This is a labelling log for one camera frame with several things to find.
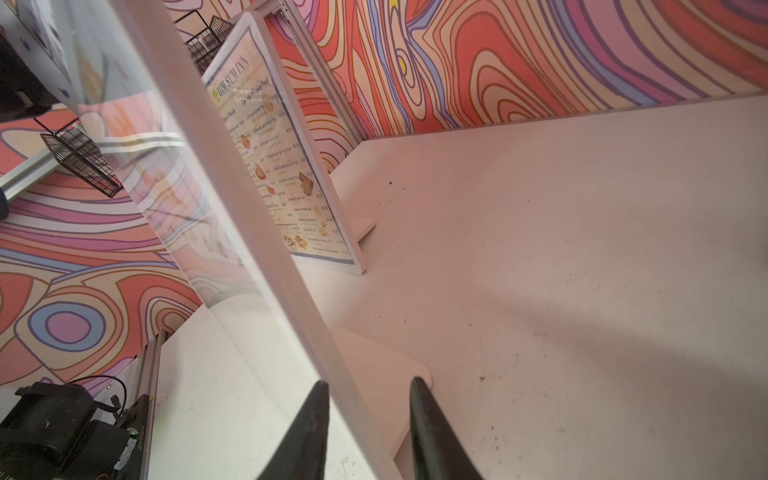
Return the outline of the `white board panel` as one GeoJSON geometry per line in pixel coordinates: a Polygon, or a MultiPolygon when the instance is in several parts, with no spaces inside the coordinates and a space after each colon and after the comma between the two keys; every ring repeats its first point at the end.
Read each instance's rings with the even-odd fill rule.
{"type": "Polygon", "coordinates": [[[202,80],[289,252],[363,274],[353,224],[261,14],[239,16],[202,80]]]}
{"type": "Polygon", "coordinates": [[[164,6],[5,1],[1,35],[80,119],[201,307],[164,343],[150,479],[258,479],[329,385],[324,479],[396,479],[375,422],[164,6]]]}

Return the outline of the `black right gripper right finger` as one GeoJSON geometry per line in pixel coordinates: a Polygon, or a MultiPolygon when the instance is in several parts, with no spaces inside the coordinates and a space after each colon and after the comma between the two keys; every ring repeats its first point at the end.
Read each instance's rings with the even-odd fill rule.
{"type": "Polygon", "coordinates": [[[409,415],[416,479],[482,479],[421,377],[410,383],[409,415]]]}

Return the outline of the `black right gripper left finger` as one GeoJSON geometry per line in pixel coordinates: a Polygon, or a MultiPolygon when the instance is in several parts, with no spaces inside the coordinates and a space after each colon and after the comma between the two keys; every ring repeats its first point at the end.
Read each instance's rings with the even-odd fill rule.
{"type": "Polygon", "coordinates": [[[330,420],[329,385],[317,381],[258,480],[323,480],[330,420]]]}

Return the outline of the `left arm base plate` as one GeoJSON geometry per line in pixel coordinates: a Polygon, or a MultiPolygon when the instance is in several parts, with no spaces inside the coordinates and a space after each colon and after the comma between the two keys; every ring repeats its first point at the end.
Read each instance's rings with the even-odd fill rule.
{"type": "Polygon", "coordinates": [[[1,422],[3,479],[147,479],[159,384],[160,332],[139,357],[135,398],[124,380],[101,374],[123,396],[97,400],[82,384],[36,382],[18,389],[1,422]]]}

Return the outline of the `Dim Sum Inn menu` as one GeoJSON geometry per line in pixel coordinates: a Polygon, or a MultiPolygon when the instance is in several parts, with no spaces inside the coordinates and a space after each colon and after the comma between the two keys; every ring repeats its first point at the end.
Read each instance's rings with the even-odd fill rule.
{"type": "Polygon", "coordinates": [[[352,254],[249,26],[232,32],[205,86],[285,246],[351,264],[352,254]]]}

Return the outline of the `white board front panel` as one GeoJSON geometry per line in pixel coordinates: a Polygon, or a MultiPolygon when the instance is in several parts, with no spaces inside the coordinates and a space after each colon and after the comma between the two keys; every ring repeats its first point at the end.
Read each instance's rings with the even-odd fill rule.
{"type": "Polygon", "coordinates": [[[363,274],[353,224],[261,14],[239,16],[202,80],[289,252],[363,274]]]}

